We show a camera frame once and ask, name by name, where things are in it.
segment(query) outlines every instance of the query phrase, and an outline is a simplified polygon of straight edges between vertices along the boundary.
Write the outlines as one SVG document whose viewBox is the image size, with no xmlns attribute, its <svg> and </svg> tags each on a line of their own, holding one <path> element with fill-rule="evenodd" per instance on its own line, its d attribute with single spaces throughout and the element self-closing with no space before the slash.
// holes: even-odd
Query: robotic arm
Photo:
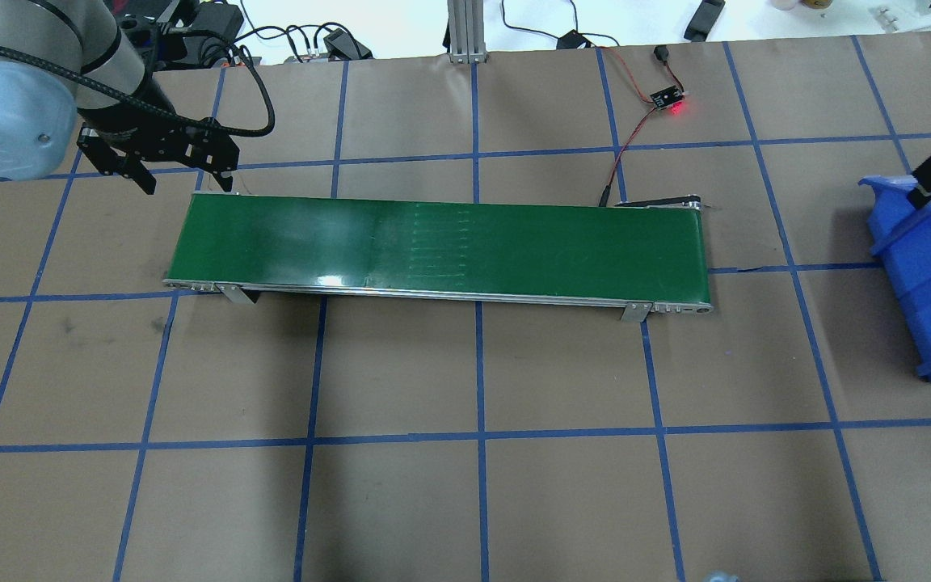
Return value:
<svg viewBox="0 0 931 582">
<path fill-rule="evenodd" d="M 211 32 L 178 30 L 177 36 L 229 44 Z M 53 172 L 80 114 L 78 147 L 100 173 L 130 178 L 152 194 L 156 180 L 144 162 L 181 162 L 211 173 L 228 191 L 239 158 L 232 136 L 258 137 L 274 128 L 263 82 L 252 63 L 247 68 L 265 97 L 266 128 L 185 118 L 101 0 L 0 0 L 0 178 Z"/>
</svg>

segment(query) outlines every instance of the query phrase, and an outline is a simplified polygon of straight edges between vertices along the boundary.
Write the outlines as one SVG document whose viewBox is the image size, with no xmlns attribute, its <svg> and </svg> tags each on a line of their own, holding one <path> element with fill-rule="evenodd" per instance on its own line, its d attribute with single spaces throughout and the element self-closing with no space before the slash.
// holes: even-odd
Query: electrical cable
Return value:
<svg viewBox="0 0 931 582">
<path fill-rule="evenodd" d="M 609 40 L 613 41 L 613 44 L 620 47 L 620 40 L 617 40 L 614 36 L 609 36 L 609 34 L 599 34 L 598 32 L 579 32 L 577 34 L 580 36 L 601 36 L 602 38 L 609 38 Z"/>
<path fill-rule="evenodd" d="M 609 34 L 599 34 L 597 32 L 580 32 L 580 21 L 579 21 L 579 18 L 577 18 L 577 4 L 573 0 L 566 0 L 566 1 L 569 2 L 570 7 L 573 8 L 573 30 L 576 30 L 577 34 L 579 34 L 580 36 L 599 36 L 602 38 L 609 38 L 609 40 L 613 41 L 613 44 L 620 47 L 620 40 L 617 40 L 617 38 L 614 36 L 609 36 Z M 540 36 L 547 36 L 549 38 L 554 38 L 555 40 L 559 40 L 558 36 L 555 36 L 553 33 L 550 33 L 550 32 L 546 32 L 543 30 L 537 30 L 535 28 L 527 28 L 524 26 L 511 25 L 505 19 L 505 0 L 501 0 L 501 2 L 499 3 L 499 7 L 501 7 L 501 10 L 502 10 L 502 23 L 503 25 L 505 25 L 506 28 L 509 28 L 512 30 L 518 30 L 520 32 L 540 34 Z"/>
<path fill-rule="evenodd" d="M 624 145 L 620 148 L 620 152 L 617 154 L 617 158 L 613 160 L 613 169 L 609 171 L 609 180 L 605 182 L 605 188 L 602 189 L 602 197 L 599 199 L 598 205 L 605 208 L 606 204 L 609 202 L 609 191 L 613 188 L 613 181 L 617 179 L 617 169 L 620 168 L 620 158 L 624 155 L 624 152 L 627 151 L 627 148 L 631 147 L 631 143 L 634 142 L 634 138 L 638 136 L 638 132 L 642 130 L 642 127 L 646 124 L 646 121 L 649 121 L 651 115 L 656 113 L 658 109 L 651 109 L 649 112 L 644 115 L 642 121 L 639 121 L 637 125 L 634 126 L 631 136 L 627 137 L 627 141 L 624 142 Z"/>
<path fill-rule="evenodd" d="M 653 103 L 653 100 L 649 99 L 649 97 L 647 97 L 646 95 L 644 95 L 644 93 L 642 93 L 642 89 L 638 88 L 638 82 L 634 80 L 634 74 L 631 73 L 631 67 L 627 66 L 627 62 L 624 62 L 624 57 L 620 56 L 620 53 L 617 52 L 617 50 L 613 47 L 600 47 L 600 48 L 602 48 L 603 51 L 609 51 L 610 55 L 617 57 L 617 61 L 619 61 L 621 66 L 624 67 L 624 71 L 625 73 L 627 73 L 627 78 L 630 78 L 631 80 L 631 87 L 634 87 L 634 91 L 638 93 L 638 97 L 640 97 L 640 99 L 642 99 L 644 103 Z"/>
<path fill-rule="evenodd" d="M 670 78 L 673 78 L 673 82 L 676 82 L 677 88 L 680 89 L 680 92 L 684 93 L 685 85 L 683 84 L 683 82 L 680 81 L 680 78 L 677 78 L 676 74 L 673 73 L 673 70 L 670 69 L 670 63 L 667 61 L 663 61 L 663 66 L 665 66 L 666 71 L 670 73 Z"/>
<path fill-rule="evenodd" d="M 573 0 L 566 0 L 573 8 L 573 30 L 580 30 L 580 21 L 577 19 L 577 4 Z"/>
<path fill-rule="evenodd" d="M 304 62 L 304 60 L 300 58 L 300 53 L 297 51 L 297 44 L 293 40 L 293 37 L 289 35 L 289 33 L 292 32 L 292 30 L 294 29 L 297 29 L 300 31 L 301 36 L 304 37 L 304 47 L 310 49 L 310 44 L 308 44 L 308 41 L 307 41 L 307 33 L 304 32 L 303 29 L 300 29 L 300 27 L 296 25 L 289 25 L 285 28 L 281 28 L 278 26 L 272 26 L 272 25 L 255 28 L 254 30 L 250 30 L 248 33 L 237 36 L 236 43 L 239 43 L 240 40 L 247 40 L 247 38 L 251 36 L 258 36 L 259 38 L 261 38 L 261 40 L 274 40 L 275 38 L 285 37 L 285 41 L 289 43 L 289 49 L 293 51 L 293 56 L 295 56 L 295 58 L 297 59 L 297 62 Z M 276 36 L 263 36 L 261 32 L 265 30 L 277 30 L 277 31 L 280 31 L 280 34 L 276 34 Z"/>
<path fill-rule="evenodd" d="M 251 30 L 258 28 L 254 24 L 254 21 L 251 21 L 251 13 L 246 10 L 246 4 L 243 4 L 243 0 L 239 0 L 239 7 L 240 10 L 243 10 L 243 15 L 246 16 L 246 23 L 251 26 Z"/>
<path fill-rule="evenodd" d="M 229 45 L 231 49 L 235 49 L 237 54 L 243 54 L 242 48 L 236 47 L 235 44 L 225 40 L 225 37 L 221 36 L 221 34 L 217 34 L 216 32 L 210 30 L 193 30 L 188 32 L 176 32 L 173 34 L 175 34 L 175 36 L 209 36 L 211 38 L 217 38 L 218 40 L 221 40 L 222 43 Z M 217 121 L 208 123 L 206 121 L 198 121 L 196 119 L 183 117 L 177 113 L 167 111 L 166 109 L 160 109 L 159 107 L 154 106 L 154 104 L 146 103 L 144 100 L 138 99 L 137 97 L 127 95 L 127 93 L 114 89 L 109 85 L 104 85 L 102 82 L 85 76 L 85 74 L 78 73 L 78 71 L 66 69 L 66 67 L 59 66 L 54 62 L 38 58 L 34 55 L 23 53 L 21 51 L 16 51 L 16 49 L 13 48 L 0 47 L 0 57 L 37 67 L 37 69 L 47 71 L 47 73 L 55 74 L 57 77 L 65 78 L 67 81 L 76 82 L 78 85 L 92 89 L 97 93 L 103 93 L 103 95 L 111 97 L 111 99 L 118 100 L 118 102 L 124 103 L 126 106 L 133 107 L 134 109 L 142 111 L 143 113 L 156 115 L 159 118 L 166 119 L 170 122 L 181 123 L 181 125 L 188 126 L 188 128 L 207 129 L 211 130 L 211 132 L 228 133 L 230 136 L 238 137 L 267 136 L 275 128 L 275 108 L 271 102 L 271 96 L 268 94 L 268 89 L 265 87 L 265 82 L 263 82 L 261 74 L 258 73 L 258 70 L 256 70 L 254 67 L 254 62 L 251 59 L 246 59 L 244 62 L 246 64 L 246 68 L 251 72 L 251 77 L 254 78 L 254 82 L 256 82 L 256 85 L 258 85 L 259 91 L 261 91 L 261 97 L 265 102 L 265 109 L 268 113 L 268 122 L 261 129 L 228 128 L 228 126 L 221 125 L 221 123 L 218 123 Z"/>
<path fill-rule="evenodd" d="M 514 26 L 514 25 L 511 25 L 511 24 L 508 23 L 508 21 L 506 21 L 506 19 L 505 19 L 505 0 L 501 0 L 501 7 L 502 7 L 502 23 L 503 23 L 503 25 L 505 25 L 505 28 L 510 28 L 510 29 L 512 29 L 512 30 L 518 30 L 518 31 L 520 31 L 520 32 L 529 32 L 529 33 L 531 33 L 531 34 L 542 34 L 543 36 L 547 36 L 548 38 L 554 38 L 554 40 L 558 40 L 558 37 L 555 36 L 553 33 L 550 33 L 550 32 L 546 32 L 546 31 L 543 31 L 543 30 L 536 30 L 536 29 L 532 29 L 532 28 L 527 28 L 527 27 L 524 27 L 524 26 Z"/>
</svg>

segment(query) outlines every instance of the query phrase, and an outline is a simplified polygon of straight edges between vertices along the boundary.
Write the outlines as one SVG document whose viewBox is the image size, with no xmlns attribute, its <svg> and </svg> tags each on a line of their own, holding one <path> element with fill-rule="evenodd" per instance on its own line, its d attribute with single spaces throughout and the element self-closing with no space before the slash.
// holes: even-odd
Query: conveyor belt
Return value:
<svg viewBox="0 0 931 582">
<path fill-rule="evenodd" d="M 197 192 L 165 283 L 222 291 L 712 310 L 697 209 Z"/>
</svg>

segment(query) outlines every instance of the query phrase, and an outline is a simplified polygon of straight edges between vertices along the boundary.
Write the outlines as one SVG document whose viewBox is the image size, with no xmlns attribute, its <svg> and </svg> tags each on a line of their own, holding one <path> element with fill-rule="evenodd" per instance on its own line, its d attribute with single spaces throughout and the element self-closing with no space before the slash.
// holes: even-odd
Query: black cable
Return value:
<svg viewBox="0 0 931 582">
<path fill-rule="evenodd" d="M 684 93 L 684 92 L 685 92 L 685 86 L 682 85 L 682 82 L 680 82 L 680 79 L 677 78 L 676 74 L 673 73 L 673 69 L 670 69 L 670 63 L 667 62 L 667 61 L 663 61 L 663 66 L 665 66 L 665 67 L 666 67 L 666 71 L 667 71 L 668 73 L 670 73 L 670 77 L 673 78 L 673 82 L 676 82 L 677 88 L 680 89 L 680 92 Z"/>
<path fill-rule="evenodd" d="M 294 28 L 300 29 L 300 27 L 295 26 L 295 25 L 287 26 L 285 28 L 280 28 L 280 27 L 271 26 L 271 25 L 262 26 L 261 28 L 255 28 L 254 30 L 249 31 L 248 33 L 242 34 L 242 36 L 237 36 L 236 43 L 239 43 L 240 40 L 247 40 L 247 38 L 251 36 L 258 36 L 259 38 L 262 38 L 262 40 L 274 40 L 275 38 L 281 38 L 282 36 L 284 36 L 285 41 L 289 43 L 289 49 L 293 51 L 293 56 L 295 56 L 295 58 L 297 59 L 297 62 L 304 62 L 304 60 L 300 58 L 300 53 L 297 51 L 297 44 L 293 40 L 293 37 L 289 35 L 289 31 L 291 31 Z M 277 31 L 280 31 L 280 34 L 276 34 L 276 36 L 263 36 L 263 34 L 261 34 L 263 30 L 277 30 Z M 304 36 L 304 45 L 309 49 L 310 45 L 307 44 L 307 34 L 303 30 L 300 30 L 300 33 Z"/>
<path fill-rule="evenodd" d="M 228 44 L 231 49 L 235 49 L 237 54 L 242 54 L 241 49 L 237 48 L 235 44 L 229 43 L 229 41 L 225 40 L 225 37 L 222 37 L 221 34 L 217 34 L 216 32 L 210 30 L 193 30 L 188 32 L 177 32 L 174 34 L 175 36 L 209 36 L 212 38 L 217 38 L 218 40 L 221 40 L 222 43 Z M 211 130 L 211 132 L 228 133 L 230 136 L 240 137 L 267 136 L 275 128 L 275 108 L 272 106 L 271 96 L 268 94 L 268 89 L 265 87 L 265 82 L 263 82 L 261 74 L 258 74 L 258 70 L 255 69 L 254 62 L 249 59 L 245 61 L 246 68 L 251 72 L 251 77 L 254 78 L 256 85 L 258 85 L 258 89 L 261 91 L 261 97 L 265 102 L 265 109 L 268 112 L 268 123 L 261 129 L 228 128 L 228 126 L 221 125 L 221 123 L 218 123 L 217 121 L 208 123 L 206 121 L 198 121 L 196 119 L 183 117 L 177 113 L 167 111 L 166 109 L 160 109 L 159 107 L 153 106 L 153 104 L 146 103 L 144 100 L 137 99 L 137 97 L 127 95 L 127 93 L 118 91 L 109 85 L 104 85 L 102 82 L 86 77 L 84 74 L 77 73 L 77 71 L 66 69 L 66 67 L 59 66 L 54 62 L 38 58 L 27 53 L 15 51 L 13 48 L 0 47 L 0 57 L 38 67 L 38 69 L 48 71 L 48 73 L 55 74 L 57 77 L 66 78 L 67 81 L 76 82 L 82 87 L 87 87 L 93 91 L 103 93 L 103 95 L 111 97 L 111 99 L 117 99 L 118 102 L 127 104 L 127 106 L 133 107 L 134 109 L 148 113 L 150 115 L 156 115 L 162 119 L 166 119 L 167 121 L 181 123 L 181 125 L 188 126 L 188 128 L 207 129 Z"/>
<path fill-rule="evenodd" d="M 620 47 L 620 40 L 616 40 L 616 38 L 609 36 L 609 34 L 599 34 L 597 32 L 579 32 L 577 34 L 580 36 L 601 36 L 602 38 L 609 38 L 609 40 L 613 41 L 613 44 Z"/>
<path fill-rule="evenodd" d="M 502 23 L 503 23 L 503 25 L 505 25 L 505 28 L 510 28 L 510 29 L 512 29 L 512 30 L 518 30 L 518 31 L 520 31 L 520 32 L 529 32 L 529 33 L 531 33 L 531 34 L 541 34 L 541 36 L 547 36 L 548 38 L 554 38 L 555 40 L 558 40 L 558 37 L 555 36 L 553 33 L 550 33 L 550 32 L 546 32 L 546 31 L 543 31 L 543 30 L 536 30 L 536 29 L 532 29 L 532 28 L 527 28 L 527 27 L 524 27 L 524 26 L 514 26 L 514 25 L 511 25 L 511 24 L 508 23 L 508 21 L 506 21 L 506 19 L 505 19 L 505 0 L 502 0 L 502 1 L 501 1 L 501 7 L 502 7 Z"/>
<path fill-rule="evenodd" d="M 573 30 L 579 31 L 580 22 L 579 22 L 579 19 L 577 19 L 577 5 L 573 0 L 566 0 L 566 1 L 569 2 L 570 6 L 573 8 Z M 510 23 L 506 22 L 506 19 L 505 19 L 505 0 L 501 0 L 501 8 L 502 8 L 502 23 L 503 25 L 505 25 L 506 28 L 511 28 L 512 30 L 520 30 L 522 32 L 529 32 L 533 34 L 541 34 L 541 36 L 547 36 L 549 38 L 554 38 L 555 40 L 558 40 L 559 37 L 555 36 L 553 33 L 550 33 L 550 32 L 546 32 L 543 30 L 537 30 L 533 28 L 525 28 L 522 26 L 511 25 Z M 601 36 L 602 38 L 609 38 L 609 40 L 612 40 L 614 44 L 620 47 L 620 40 L 617 40 L 617 38 L 609 36 L 609 34 L 599 34 L 597 32 L 577 32 L 577 34 L 579 34 L 580 36 Z"/>
<path fill-rule="evenodd" d="M 248 23 L 248 25 L 251 26 L 251 30 L 255 30 L 256 28 L 258 28 L 254 24 L 254 21 L 251 21 L 251 14 L 249 14 L 249 12 L 246 11 L 246 4 L 243 4 L 243 0 L 239 0 L 239 7 L 242 8 L 243 15 L 246 16 L 246 23 Z"/>
<path fill-rule="evenodd" d="M 573 7 L 573 30 L 580 30 L 580 21 L 577 21 L 577 5 L 573 0 L 566 0 Z"/>
</svg>

